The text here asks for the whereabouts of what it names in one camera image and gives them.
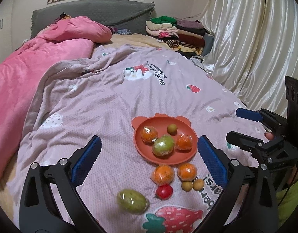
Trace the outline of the person's right hand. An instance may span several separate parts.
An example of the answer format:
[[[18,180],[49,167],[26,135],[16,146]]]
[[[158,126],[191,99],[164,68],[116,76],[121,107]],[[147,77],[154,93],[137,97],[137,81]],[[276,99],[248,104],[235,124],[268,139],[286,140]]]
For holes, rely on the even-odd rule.
[[[275,138],[275,135],[274,135],[273,133],[268,133],[268,132],[266,132],[266,133],[264,134],[264,136],[265,136],[268,140],[274,140],[274,138]],[[293,167],[293,169],[292,169],[292,173],[291,173],[291,175],[290,175],[290,177],[289,177],[287,183],[288,183],[289,185],[291,185],[291,184],[295,183],[297,180],[298,180],[298,169],[297,169],[297,167],[295,166],[295,167]]]

